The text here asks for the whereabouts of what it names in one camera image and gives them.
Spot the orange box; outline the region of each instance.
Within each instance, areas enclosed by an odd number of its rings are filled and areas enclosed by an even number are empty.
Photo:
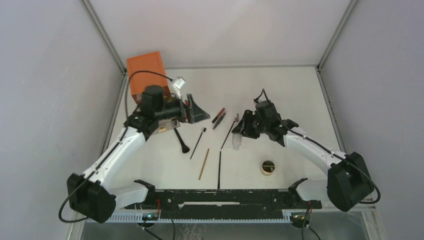
[[[127,58],[126,66],[128,76],[140,70],[148,70],[165,75],[165,68],[159,51]],[[171,94],[166,78],[147,72],[136,73],[132,77],[129,87],[131,89],[132,98],[137,104],[142,101],[142,92],[144,92],[149,85],[159,85],[167,95]]]

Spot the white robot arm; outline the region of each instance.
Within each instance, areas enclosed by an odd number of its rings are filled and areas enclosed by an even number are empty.
[[[100,156],[100,158],[81,175],[73,173],[67,180],[69,205],[71,209],[104,223],[115,209],[134,203],[142,203],[148,195],[151,184],[142,180],[111,188],[111,183],[129,157],[140,148],[158,128],[159,120],[174,120],[180,123],[197,123],[209,119],[210,115],[203,111],[187,94],[184,103],[179,97],[164,98],[160,86],[151,85],[142,93],[142,102],[124,124],[116,140]],[[59,218],[63,222],[60,208]]]
[[[269,139],[303,155],[327,175],[326,183],[303,178],[291,188],[296,188],[304,201],[330,200],[338,209],[347,212],[358,203],[373,204],[380,199],[380,191],[371,180],[362,156],[356,152],[347,154],[333,151],[307,136],[299,125],[290,120],[282,120],[274,104],[268,99],[259,102],[254,99],[256,110],[245,110],[233,134],[257,139],[264,133]],[[378,193],[376,201],[362,202],[374,189]]]

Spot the clear plastic container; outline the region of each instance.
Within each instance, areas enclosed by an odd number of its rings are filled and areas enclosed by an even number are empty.
[[[238,151],[240,148],[240,145],[242,145],[242,135],[233,134],[231,143],[232,143],[232,149]]]

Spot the tape roll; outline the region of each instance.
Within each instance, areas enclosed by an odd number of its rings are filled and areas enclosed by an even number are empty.
[[[273,174],[275,169],[275,164],[270,160],[262,162],[262,165],[260,166],[260,172],[265,176],[270,176],[271,174]]]

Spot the marker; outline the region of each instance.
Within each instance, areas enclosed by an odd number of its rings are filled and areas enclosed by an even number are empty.
[[[219,111],[219,113],[216,115],[216,117],[212,120],[213,124],[218,120],[218,118],[221,116],[221,114],[223,114],[224,111],[225,111],[225,107],[223,107],[221,111]]]
[[[226,114],[227,114],[227,111],[224,111],[223,114],[218,118],[218,121],[216,121],[215,125],[213,125],[212,130],[215,130],[218,127],[218,125],[224,119]]]

